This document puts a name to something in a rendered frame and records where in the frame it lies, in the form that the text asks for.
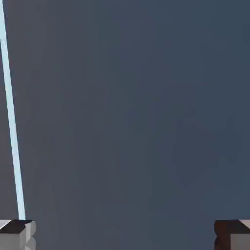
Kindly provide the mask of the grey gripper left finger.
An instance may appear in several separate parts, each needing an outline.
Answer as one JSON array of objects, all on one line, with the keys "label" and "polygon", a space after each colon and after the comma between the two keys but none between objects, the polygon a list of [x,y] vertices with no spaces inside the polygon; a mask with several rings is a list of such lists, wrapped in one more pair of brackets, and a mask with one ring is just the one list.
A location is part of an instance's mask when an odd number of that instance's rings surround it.
[{"label": "grey gripper left finger", "polygon": [[37,250],[33,220],[0,220],[0,250]]}]

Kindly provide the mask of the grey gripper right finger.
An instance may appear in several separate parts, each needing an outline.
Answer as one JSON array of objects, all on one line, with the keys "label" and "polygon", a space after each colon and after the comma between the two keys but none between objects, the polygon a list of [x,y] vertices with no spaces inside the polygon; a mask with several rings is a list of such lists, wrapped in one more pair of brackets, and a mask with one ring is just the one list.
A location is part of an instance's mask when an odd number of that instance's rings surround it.
[{"label": "grey gripper right finger", "polygon": [[214,250],[250,250],[250,219],[216,220]]}]

